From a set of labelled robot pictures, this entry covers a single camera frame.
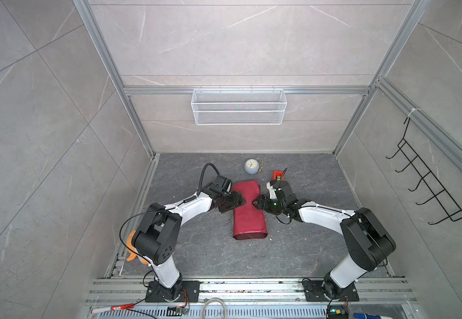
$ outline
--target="black hook rack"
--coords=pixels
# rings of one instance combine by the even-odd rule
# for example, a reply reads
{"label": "black hook rack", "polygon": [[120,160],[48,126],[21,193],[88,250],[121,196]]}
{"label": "black hook rack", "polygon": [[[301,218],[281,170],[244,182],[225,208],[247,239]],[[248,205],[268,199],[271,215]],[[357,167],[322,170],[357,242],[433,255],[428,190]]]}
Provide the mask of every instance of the black hook rack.
{"label": "black hook rack", "polygon": [[[440,182],[440,180],[437,178],[437,176],[435,174],[433,174],[433,171],[428,167],[428,165],[426,165],[426,163],[423,161],[423,159],[419,156],[419,154],[413,149],[413,147],[408,143],[408,141],[405,139],[405,136],[406,136],[406,131],[408,129],[408,125],[410,124],[410,118],[407,117],[405,119],[405,121],[403,122],[403,124],[406,123],[406,127],[405,127],[405,132],[403,133],[403,137],[401,138],[400,142],[397,144],[397,151],[394,153],[394,155],[392,155],[391,157],[388,157],[386,156],[387,159],[392,159],[394,156],[396,156],[397,153],[401,152],[405,158],[408,160],[408,164],[402,169],[402,170],[395,170],[397,173],[401,173],[402,171],[404,171],[407,167],[409,166],[412,166],[414,168],[414,170],[417,172],[417,174],[419,175],[420,179],[419,179],[419,182],[417,183],[417,186],[415,186],[414,189],[408,189],[409,191],[415,191],[417,188],[419,188],[419,185],[421,184],[421,182],[424,182],[424,184],[426,184],[426,187],[430,190],[432,196],[430,198],[428,198],[424,203],[415,203],[416,205],[424,205],[426,204],[427,202],[431,201],[433,198],[436,199],[438,201],[438,204],[440,204],[440,207],[442,207],[442,209],[444,210],[445,214],[447,215],[447,217],[444,217],[443,219],[437,221],[436,223],[430,223],[428,222],[428,224],[430,225],[436,225],[438,223],[441,223],[442,221],[446,220],[446,219],[450,219],[452,221],[458,221],[460,219],[462,219],[462,214],[456,216],[458,213],[462,213],[462,208],[458,205],[458,203],[454,200],[454,198],[451,196],[451,194],[449,194],[449,192],[447,191],[447,189],[444,187],[444,185],[442,185],[442,183]],[[403,151],[403,147],[407,146],[408,148],[410,148],[410,150],[412,150],[412,152],[415,154],[415,157],[413,157],[412,159],[410,159],[406,153]],[[414,165],[414,161],[416,159],[419,159],[423,165],[427,168],[428,170],[428,173],[426,173],[425,175],[422,175],[420,172],[419,172],[419,169],[417,169]],[[442,187],[442,190],[440,190],[439,192],[435,192],[431,187],[430,185],[428,184],[428,182],[426,182],[426,177],[428,177],[429,175],[432,175],[433,178],[435,178],[435,180],[438,182],[438,184]],[[455,205],[457,206],[458,208],[458,211],[452,213],[452,214],[449,214],[449,212],[447,211],[447,209],[445,209],[444,205],[442,204],[442,202],[440,201],[440,199],[438,198],[438,195],[440,194],[445,194],[447,196],[449,196],[449,198],[451,198],[451,200],[455,203]]]}

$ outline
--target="white zip tie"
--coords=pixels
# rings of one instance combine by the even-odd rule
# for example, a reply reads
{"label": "white zip tie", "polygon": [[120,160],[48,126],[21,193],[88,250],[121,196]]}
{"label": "white zip tie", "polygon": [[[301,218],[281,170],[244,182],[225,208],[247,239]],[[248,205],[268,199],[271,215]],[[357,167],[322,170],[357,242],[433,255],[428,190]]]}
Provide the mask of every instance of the white zip tie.
{"label": "white zip tie", "polygon": [[408,113],[408,115],[407,115],[406,117],[410,117],[410,115],[412,114],[412,112],[415,111],[415,110],[420,110],[420,111],[422,111],[422,109],[412,108],[412,110],[410,111],[410,113]]}

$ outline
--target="robotic arm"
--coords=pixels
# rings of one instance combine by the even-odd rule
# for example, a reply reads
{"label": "robotic arm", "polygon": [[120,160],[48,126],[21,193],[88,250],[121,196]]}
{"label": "robotic arm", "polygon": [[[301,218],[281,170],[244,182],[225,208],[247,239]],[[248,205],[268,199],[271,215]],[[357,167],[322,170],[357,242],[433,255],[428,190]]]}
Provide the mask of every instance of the robotic arm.
{"label": "robotic arm", "polygon": [[[205,165],[196,194],[165,206],[151,204],[146,213],[152,213],[145,214],[132,238],[132,246],[151,264],[160,293],[168,301],[179,297],[182,285],[182,275],[172,258],[181,225],[213,208],[224,213],[244,204],[240,192],[230,191],[231,180],[217,169],[215,181],[201,187],[208,165],[211,164]],[[253,201],[257,209],[285,214],[290,220],[317,224],[344,236],[349,254],[324,277],[323,289],[329,300],[342,297],[343,289],[365,272],[374,270],[396,248],[394,240],[367,208],[340,210],[298,200],[288,182],[282,180],[269,182],[267,189],[269,198],[260,195]]]}

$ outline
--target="side wall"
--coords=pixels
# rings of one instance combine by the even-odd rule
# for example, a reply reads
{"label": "side wall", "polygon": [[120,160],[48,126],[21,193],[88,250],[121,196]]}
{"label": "side wall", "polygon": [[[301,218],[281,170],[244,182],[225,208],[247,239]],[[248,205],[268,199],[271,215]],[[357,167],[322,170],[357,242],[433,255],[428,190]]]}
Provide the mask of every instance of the side wall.
{"label": "side wall", "polygon": [[77,316],[147,162],[74,4],[0,1],[0,317]]}
{"label": "side wall", "polygon": [[[462,144],[462,1],[434,0],[414,30],[387,78],[447,134]],[[375,210],[397,242],[389,257],[397,275],[409,279],[429,318],[462,318],[462,220],[446,215],[419,182],[397,150],[405,114],[378,93],[346,144],[339,160],[365,207]],[[432,169],[462,208],[462,173],[411,123],[407,141]],[[408,152],[412,159],[415,154]],[[415,166],[424,175],[419,159]],[[430,185],[437,188],[435,181]],[[439,199],[451,212],[456,207],[444,195]]]}
{"label": "side wall", "polygon": [[[411,3],[90,2],[127,86],[368,86]],[[190,96],[133,97],[158,152],[330,152],[360,96],[287,100],[281,125],[197,126]]]}

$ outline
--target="white round clock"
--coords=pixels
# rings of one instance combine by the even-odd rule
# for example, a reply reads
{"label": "white round clock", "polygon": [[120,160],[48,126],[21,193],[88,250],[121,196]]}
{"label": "white round clock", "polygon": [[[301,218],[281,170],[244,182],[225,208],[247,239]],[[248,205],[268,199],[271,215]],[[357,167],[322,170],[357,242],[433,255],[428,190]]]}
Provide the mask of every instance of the white round clock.
{"label": "white round clock", "polygon": [[245,162],[245,171],[247,174],[256,174],[260,170],[260,163],[255,159],[251,158]]}

